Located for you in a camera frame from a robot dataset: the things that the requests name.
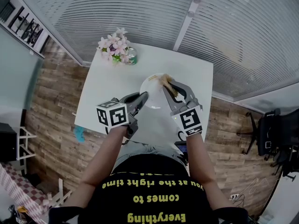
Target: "tin can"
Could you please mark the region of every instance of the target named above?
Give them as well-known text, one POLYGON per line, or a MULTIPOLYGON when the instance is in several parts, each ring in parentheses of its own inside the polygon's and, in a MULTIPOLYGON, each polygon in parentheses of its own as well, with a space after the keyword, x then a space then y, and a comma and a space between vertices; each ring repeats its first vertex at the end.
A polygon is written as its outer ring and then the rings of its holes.
POLYGON ((127 50, 127 56, 129 56, 128 65, 135 65, 137 63, 137 51, 136 49, 129 47, 127 50))

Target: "window blind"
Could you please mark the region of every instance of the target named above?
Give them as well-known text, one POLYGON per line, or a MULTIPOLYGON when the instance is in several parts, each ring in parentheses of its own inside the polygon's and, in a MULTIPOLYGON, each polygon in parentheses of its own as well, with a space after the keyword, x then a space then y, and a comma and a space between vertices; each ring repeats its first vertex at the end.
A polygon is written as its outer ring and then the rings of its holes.
POLYGON ((192 0, 32 1, 73 50, 92 61, 97 42, 116 27, 125 27, 131 42, 172 49, 192 0))
POLYGON ((299 0, 202 0, 179 52, 214 64, 213 90, 240 99, 299 80, 299 0))

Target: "black and white marker cube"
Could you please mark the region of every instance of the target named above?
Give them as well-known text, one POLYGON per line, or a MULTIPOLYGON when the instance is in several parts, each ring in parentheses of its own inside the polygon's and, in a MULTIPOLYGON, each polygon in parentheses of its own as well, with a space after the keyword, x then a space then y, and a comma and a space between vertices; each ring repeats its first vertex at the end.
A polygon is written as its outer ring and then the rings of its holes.
POLYGON ((178 127, 183 131, 186 136, 202 132, 201 124, 202 109, 200 105, 188 109, 179 114, 173 115, 173 120, 177 123, 178 127))
POLYGON ((127 105, 115 101, 106 101, 96 106, 99 122, 106 127, 115 128, 128 124, 127 105))

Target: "floor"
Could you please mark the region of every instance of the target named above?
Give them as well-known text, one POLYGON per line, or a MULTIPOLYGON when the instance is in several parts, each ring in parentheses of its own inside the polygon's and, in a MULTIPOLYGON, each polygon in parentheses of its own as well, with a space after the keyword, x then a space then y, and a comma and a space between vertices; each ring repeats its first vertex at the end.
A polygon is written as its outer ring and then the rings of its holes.
MULTIPOLYGON (((27 129, 37 135, 29 143, 29 148, 37 155, 28 159, 28 169, 31 173, 38 173, 42 180, 40 188, 45 193, 57 191, 59 177, 66 189, 74 190, 105 135, 86 130, 85 142, 78 143, 73 134, 73 114, 77 111, 88 68, 77 65, 52 39, 49 39, 44 55, 31 108, 26 114, 27 129)), ((236 132, 252 130, 250 119, 245 116, 248 111, 212 98, 205 143, 223 193, 229 197, 242 192, 244 202, 235 205, 244 206, 250 215, 257 216, 278 175, 271 175, 274 172, 270 167, 272 161, 264 161, 258 156, 256 145, 248 155, 242 154, 250 137, 237 136, 236 132), (256 188, 251 188, 256 178, 256 188)), ((256 122, 261 117, 256 112, 253 115, 256 122)))

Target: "black speaker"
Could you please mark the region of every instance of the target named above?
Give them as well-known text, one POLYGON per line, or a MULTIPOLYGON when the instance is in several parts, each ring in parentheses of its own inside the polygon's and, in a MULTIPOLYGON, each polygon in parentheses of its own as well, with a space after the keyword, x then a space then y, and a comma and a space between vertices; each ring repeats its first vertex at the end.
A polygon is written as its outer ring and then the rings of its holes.
POLYGON ((9 124, 0 123, 0 162, 17 158, 17 133, 9 124))

